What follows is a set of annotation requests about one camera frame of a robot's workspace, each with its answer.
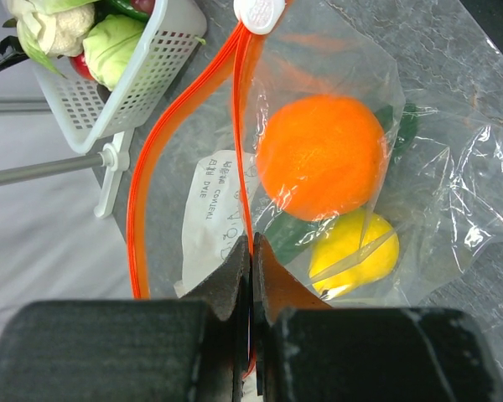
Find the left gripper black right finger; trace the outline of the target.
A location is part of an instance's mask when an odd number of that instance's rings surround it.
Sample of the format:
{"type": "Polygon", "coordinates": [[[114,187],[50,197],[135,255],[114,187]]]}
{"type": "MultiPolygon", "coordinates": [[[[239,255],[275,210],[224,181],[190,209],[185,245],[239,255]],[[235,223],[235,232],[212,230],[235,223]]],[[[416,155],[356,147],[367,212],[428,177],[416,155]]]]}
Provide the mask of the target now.
{"type": "Polygon", "coordinates": [[[254,239],[257,391],[266,401],[503,401],[476,321],[450,308],[334,308],[254,239]]]}

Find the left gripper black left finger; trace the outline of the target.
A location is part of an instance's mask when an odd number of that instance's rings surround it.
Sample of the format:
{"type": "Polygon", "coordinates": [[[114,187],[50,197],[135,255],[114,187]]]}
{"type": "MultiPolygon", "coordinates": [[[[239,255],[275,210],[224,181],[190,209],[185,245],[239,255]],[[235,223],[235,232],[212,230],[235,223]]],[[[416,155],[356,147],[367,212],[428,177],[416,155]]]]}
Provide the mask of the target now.
{"type": "Polygon", "coordinates": [[[0,401],[238,401],[248,243],[179,299],[36,301],[0,336],[0,401]]]}

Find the green cucumber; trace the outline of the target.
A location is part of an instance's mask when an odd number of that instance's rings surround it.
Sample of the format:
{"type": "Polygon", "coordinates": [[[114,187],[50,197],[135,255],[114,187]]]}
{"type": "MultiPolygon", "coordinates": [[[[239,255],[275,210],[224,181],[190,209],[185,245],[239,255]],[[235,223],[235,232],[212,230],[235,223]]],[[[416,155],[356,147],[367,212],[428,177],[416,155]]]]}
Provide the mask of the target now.
{"type": "MultiPolygon", "coordinates": [[[[421,110],[420,106],[412,102],[407,102],[404,106],[389,168],[398,164],[402,155],[411,146],[418,132],[421,110]]],[[[303,253],[320,236],[331,230],[338,219],[339,216],[314,222],[303,221],[282,212],[277,207],[268,207],[259,222],[265,224],[264,235],[277,260],[286,265],[303,253]]]]}

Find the yellow lemon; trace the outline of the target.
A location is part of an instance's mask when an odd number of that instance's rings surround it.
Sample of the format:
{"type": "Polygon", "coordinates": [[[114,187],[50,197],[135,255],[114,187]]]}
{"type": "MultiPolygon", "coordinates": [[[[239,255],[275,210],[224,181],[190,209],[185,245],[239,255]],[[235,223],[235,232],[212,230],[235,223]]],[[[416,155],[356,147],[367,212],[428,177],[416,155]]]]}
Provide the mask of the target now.
{"type": "Polygon", "coordinates": [[[312,246],[312,287],[331,300],[379,281],[393,271],[399,250],[397,232],[379,214],[345,214],[312,246]]]}

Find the orange fruit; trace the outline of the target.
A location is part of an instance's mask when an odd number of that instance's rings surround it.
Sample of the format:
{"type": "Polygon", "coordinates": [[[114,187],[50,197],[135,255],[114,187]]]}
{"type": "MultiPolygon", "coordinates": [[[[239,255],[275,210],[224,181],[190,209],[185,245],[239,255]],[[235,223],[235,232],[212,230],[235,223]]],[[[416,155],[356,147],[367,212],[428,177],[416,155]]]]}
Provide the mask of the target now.
{"type": "Polygon", "coordinates": [[[349,213],[379,188],[386,136],[373,112],[349,96],[311,95],[267,121],[256,166],[267,196],[305,221],[349,213]]]}

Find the clear zip top bag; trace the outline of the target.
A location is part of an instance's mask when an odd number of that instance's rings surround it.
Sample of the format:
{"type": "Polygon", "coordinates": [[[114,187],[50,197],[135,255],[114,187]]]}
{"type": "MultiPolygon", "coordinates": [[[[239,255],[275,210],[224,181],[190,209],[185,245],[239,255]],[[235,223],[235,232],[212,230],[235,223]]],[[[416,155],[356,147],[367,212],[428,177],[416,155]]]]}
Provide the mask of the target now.
{"type": "MultiPolygon", "coordinates": [[[[222,230],[241,221],[235,169],[216,189],[226,219],[199,221],[200,169],[235,157],[231,128],[233,61],[212,71],[172,129],[139,152],[152,157],[132,176],[136,229],[127,244],[136,297],[194,288],[225,258],[222,230]]],[[[331,300],[312,287],[314,241],[283,265],[333,306],[462,307],[489,338],[503,373],[503,57],[455,1],[298,1],[263,45],[246,114],[246,189],[253,228],[277,207],[257,178],[256,148],[280,105],[319,91],[347,92],[376,111],[390,142],[407,102],[418,132],[389,167],[375,211],[397,232],[393,271],[331,300]]]]}

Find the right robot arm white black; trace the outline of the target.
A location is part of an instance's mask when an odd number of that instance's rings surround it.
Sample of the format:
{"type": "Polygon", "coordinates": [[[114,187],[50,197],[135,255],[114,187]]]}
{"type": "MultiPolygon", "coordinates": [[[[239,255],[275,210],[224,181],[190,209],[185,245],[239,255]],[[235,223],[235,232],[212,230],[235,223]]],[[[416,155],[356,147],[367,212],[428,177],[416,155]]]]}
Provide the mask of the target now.
{"type": "Polygon", "coordinates": [[[7,36],[0,41],[0,72],[28,58],[16,36],[7,36]]]}

